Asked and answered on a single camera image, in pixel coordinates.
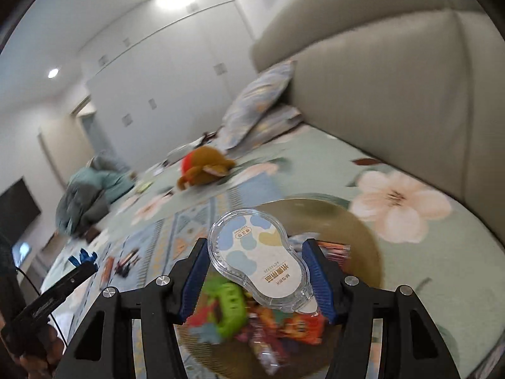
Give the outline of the person's hand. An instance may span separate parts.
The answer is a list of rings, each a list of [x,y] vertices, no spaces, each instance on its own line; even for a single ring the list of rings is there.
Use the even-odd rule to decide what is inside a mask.
[[[53,378],[65,345],[57,330],[49,324],[41,328],[38,340],[44,350],[39,355],[24,353],[18,358],[19,365],[26,371],[29,379]]]

